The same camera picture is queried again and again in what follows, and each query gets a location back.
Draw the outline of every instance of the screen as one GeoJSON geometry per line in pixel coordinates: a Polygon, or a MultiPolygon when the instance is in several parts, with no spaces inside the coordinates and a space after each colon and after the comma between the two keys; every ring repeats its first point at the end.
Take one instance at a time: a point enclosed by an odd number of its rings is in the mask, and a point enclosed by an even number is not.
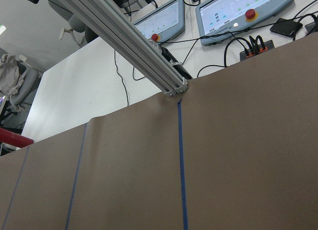
{"type": "Polygon", "coordinates": [[[271,0],[215,0],[200,8],[204,34],[242,16],[249,9],[255,9],[271,0]]]}
{"type": "Polygon", "coordinates": [[[147,39],[150,39],[153,34],[159,34],[178,23],[179,7],[176,0],[140,21],[136,27],[147,39]]]}

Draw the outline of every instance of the blue tape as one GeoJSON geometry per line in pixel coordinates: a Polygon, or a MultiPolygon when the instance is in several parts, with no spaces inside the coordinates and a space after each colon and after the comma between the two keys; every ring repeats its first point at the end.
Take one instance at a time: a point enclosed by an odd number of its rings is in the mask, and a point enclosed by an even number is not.
{"type": "Polygon", "coordinates": [[[183,212],[183,229],[188,230],[187,199],[185,191],[184,158],[183,158],[183,135],[182,135],[182,106],[181,100],[178,102],[178,128],[179,128],[179,153],[180,153],[180,177],[181,177],[181,196],[183,212]]]}
{"type": "Polygon", "coordinates": [[[81,140],[81,147],[80,147],[80,152],[79,152],[79,160],[78,160],[78,165],[76,167],[76,172],[75,172],[75,177],[74,177],[74,183],[73,183],[73,189],[72,189],[72,195],[71,195],[71,200],[70,200],[70,205],[69,205],[69,211],[68,211],[68,217],[66,219],[66,225],[65,225],[65,230],[69,229],[69,223],[70,223],[70,217],[71,217],[71,212],[72,212],[72,205],[73,205],[73,200],[74,200],[74,195],[75,195],[75,189],[76,189],[76,184],[78,181],[78,176],[79,176],[79,170],[80,170],[80,161],[81,161],[81,156],[83,153],[83,147],[84,147],[84,140],[85,140],[85,135],[86,135],[86,128],[87,128],[87,123],[85,124],[84,127],[84,134],[81,140]]]}
{"type": "Polygon", "coordinates": [[[3,223],[3,226],[2,226],[2,230],[5,229],[5,225],[6,225],[6,222],[7,222],[7,220],[8,220],[8,216],[9,216],[9,213],[10,213],[10,210],[11,210],[11,206],[12,206],[12,203],[13,203],[13,199],[14,199],[14,197],[15,197],[15,193],[16,193],[16,190],[17,190],[17,188],[18,188],[18,184],[19,184],[19,182],[20,182],[20,178],[21,178],[21,175],[22,175],[22,172],[23,172],[24,164],[25,164],[26,158],[27,158],[28,153],[29,153],[29,148],[30,148],[30,146],[28,146],[28,148],[26,149],[26,152],[25,152],[24,160],[23,160],[23,163],[22,163],[22,166],[21,166],[21,170],[20,170],[18,179],[17,179],[16,184],[15,184],[15,187],[14,187],[14,191],[13,191],[13,194],[12,194],[12,197],[11,197],[11,200],[10,200],[10,204],[9,204],[9,207],[8,207],[8,211],[6,212],[6,215],[5,215],[5,219],[4,219],[4,223],[3,223]]]}

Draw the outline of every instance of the white tabletop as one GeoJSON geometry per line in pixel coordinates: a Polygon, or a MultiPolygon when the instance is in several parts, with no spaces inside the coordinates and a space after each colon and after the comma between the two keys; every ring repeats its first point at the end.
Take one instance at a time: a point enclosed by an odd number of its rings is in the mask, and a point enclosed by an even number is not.
{"type": "MultiPolygon", "coordinates": [[[[160,6],[167,1],[169,0],[157,0],[157,3],[160,6]]],[[[283,10],[279,17],[292,18],[311,1],[313,0],[295,0],[295,3],[283,10]]],[[[153,4],[147,5],[133,16],[133,20],[139,19],[154,8],[153,4]]],[[[315,10],[318,10],[316,4],[305,13],[315,10]]],[[[186,30],[175,41],[199,37],[195,7],[186,6],[185,13],[186,30]]],[[[275,22],[279,17],[271,17],[260,25],[275,22]]],[[[303,20],[304,24],[311,22],[310,18],[303,20]]],[[[292,41],[290,38],[271,33],[269,28],[253,30],[238,36],[246,38],[249,35],[254,37],[261,35],[264,41],[273,40],[275,47],[292,41]]],[[[304,35],[303,28],[297,37],[301,38],[304,35]]],[[[165,46],[179,61],[183,61],[193,42],[165,46]]],[[[200,41],[197,42],[184,65],[185,68],[193,77],[196,77],[198,71],[206,65],[223,65],[224,49],[228,42],[229,40],[226,40],[223,44],[210,47],[202,46],[200,41]]],[[[228,65],[239,62],[241,51],[242,47],[239,44],[234,42],[231,45],[228,51],[228,65]]],[[[147,79],[134,81],[133,66],[118,54],[117,65],[119,73],[125,80],[130,104],[160,92],[147,79]]],[[[217,70],[219,68],[207,68],[201,75],[217,70]]],[[[135,78],[139,77],[142,77],[142,74],[136,71],[135,78]]],[[[37,142],[84,124],[93,117],[119,110],[126,105],[126,94],[114,64],[114,50],[101,38],[97,38],[44,73],[22,135],[37,142]]]]}

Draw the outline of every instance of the red button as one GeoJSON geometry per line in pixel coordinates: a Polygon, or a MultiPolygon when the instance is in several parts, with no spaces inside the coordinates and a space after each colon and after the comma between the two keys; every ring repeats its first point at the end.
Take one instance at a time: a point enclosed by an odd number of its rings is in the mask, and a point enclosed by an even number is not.
{"type": "Polygon", "coordinates": [[[151,39],[152,39],[153,41],[158,41],[159,36],[158,36],[157,34],[153,34],[153,35],[151,36],[151,39]]]}
{"type": "Polygon", "coordinates": [[[247,12],[245,12],[245,16],[248,20],[252,20],[254,17],[256,17],[256,12],[254,9],[249,9],[247,12]]]}

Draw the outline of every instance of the brown paper sheet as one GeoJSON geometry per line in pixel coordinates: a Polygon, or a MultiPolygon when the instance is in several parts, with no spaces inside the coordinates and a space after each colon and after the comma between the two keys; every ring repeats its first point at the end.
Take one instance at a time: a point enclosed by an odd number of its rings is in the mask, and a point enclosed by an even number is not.
{"type": "Polygon", "coordinates": [[[317,229],[317,41],[311,35],[192,80],[182,96],[157,94],[31,145],[20,178],[26,149],[0,158],[0,228],[184,229],[182,97],[189,229],[317,229]]]}

